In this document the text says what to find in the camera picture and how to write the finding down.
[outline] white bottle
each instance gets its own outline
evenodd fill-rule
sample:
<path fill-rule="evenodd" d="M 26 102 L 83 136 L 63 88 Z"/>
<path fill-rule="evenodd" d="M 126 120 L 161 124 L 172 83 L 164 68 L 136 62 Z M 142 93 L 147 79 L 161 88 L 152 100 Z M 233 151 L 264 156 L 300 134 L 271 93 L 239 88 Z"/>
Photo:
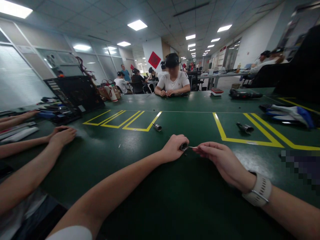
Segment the white bottle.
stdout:
<path fill-rule="evenodd" d="M 107 93 L 109 94 L 110 98 L 111 98 L 111 101 L 112 102 L 117 102 L 118 99 L 117 99 L 117 96 L 116 94 L 114 93 L 113 89 L 111 86 L 104 86 L 105 90 L 107 90 Z"/>

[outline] power drill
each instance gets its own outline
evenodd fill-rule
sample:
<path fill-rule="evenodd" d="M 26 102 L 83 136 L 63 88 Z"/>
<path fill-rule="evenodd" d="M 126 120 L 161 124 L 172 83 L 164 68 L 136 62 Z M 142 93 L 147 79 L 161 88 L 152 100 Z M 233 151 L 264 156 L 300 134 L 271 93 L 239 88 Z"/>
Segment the power drill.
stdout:
<path fill-rule="evenodd" d="M 232 99 L 249 99 L 249 98 L 261 98 L 263 95 L 261 93 L 246 93 L 239 92 L 236 89 L 230 89 L 230 96 Z"/>

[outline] hand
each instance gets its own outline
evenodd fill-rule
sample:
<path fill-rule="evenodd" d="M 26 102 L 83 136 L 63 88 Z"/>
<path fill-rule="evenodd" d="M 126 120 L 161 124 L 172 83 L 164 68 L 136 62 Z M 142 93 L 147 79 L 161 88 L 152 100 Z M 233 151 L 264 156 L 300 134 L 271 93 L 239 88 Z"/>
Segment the hand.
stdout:
<path fill-rule="evenodd" d="M 166 94 L 167 94 L 166 91 L 162 90 L 159 95 L 160 95 L 160 97 L 164 97 Z"/>
<path fill-rule="evenodd" d="M 70 128 L 70 127 L 68 127 L 68 126 L 56 127 L 50 135 L 48 135 L 48 136 L 45 137 L 45 141 L 48 143 L 48 142 L 50 141 L 50 139 L 51 139 L 54 135 L 56 135 L 58 132 L 61 132 L 62 130 L 66 130 L 66 129 L 69 129 L 69 128 Z"/>
<path fill-rule="evenodd" d="M 29 118 L 32 118 L 34 117 L 35 115 L 37 115 L 40 111 L 37 111 L 37 110 L 33 110 L 33 111 L 30 111 L 30 112 L 26 112 L 24 114 L 21 114 L 21 115 L 18 115 L 17 117 L 21 117 L 23 118 L 24 120 L 27 120 Z"/>
<path fill-rule="evenodd" d="M 173 94 L 173 93 L 178 93 L 178 91 L 171 89 L 171 90 L 169 90 L 169 91 L 167 92 L 167 96 L 170 97 L 171 94 Z"/>
<path fill-rule="evenodd" d="M 49 140 L 49 144 L 60 144 L 61 147 L 63 147 L 74 140 L 76 132 L 77 130 L 75 130 L 74 128 L 68 128 L 67 130 L 58 132 L 51 137 L 51 139 Z"/>
<path fill-rule="evenodd" d="M 167 144 L 160 150 L 163 163 L 172 162 L 181 157 L 183 151 L 179 147 L 185 142 L 189 144 L 189 140 L 184 135 L 172 135 Z"/>
<path fill-rule="evenodd" d="M 216 142 L 201 143 L 193 151 L 201 157 L 210 159 L 216 165 L 222 178 L 243 193 L 253 189 L 256 176 L 249 173 L 226 145 Z"/>

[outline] white watch strap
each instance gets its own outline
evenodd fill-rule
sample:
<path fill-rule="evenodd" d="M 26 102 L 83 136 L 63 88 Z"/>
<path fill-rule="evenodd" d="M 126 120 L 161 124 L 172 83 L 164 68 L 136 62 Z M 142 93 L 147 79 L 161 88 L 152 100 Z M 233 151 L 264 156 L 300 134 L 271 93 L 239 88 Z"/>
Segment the white watch strap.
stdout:
<path fill-rule="evenodd" d="M 257 176 L 256 183 L 251 192 L 242 194 L 242 196 L 253 206 L 262 207 L 269 202 L 272 184 L 268 178 L 260 173 L 250 171 Z"/>

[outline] red sign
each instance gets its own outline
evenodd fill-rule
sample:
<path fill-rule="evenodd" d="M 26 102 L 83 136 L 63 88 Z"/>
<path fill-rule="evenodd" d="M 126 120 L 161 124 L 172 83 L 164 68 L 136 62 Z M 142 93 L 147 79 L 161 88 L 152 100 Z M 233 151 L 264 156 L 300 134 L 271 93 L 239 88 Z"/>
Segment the red sign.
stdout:
<path fill-rule="evenodd" d="M 157 54 L 155 54 L 155 52 L 152 52 L 151 56 L 148 60 L 148 63 L 150 63 L 152 67 L 157 68 L 160 61 L 161 61 L 161 58 L 159 58 L 159 56 Z"/>

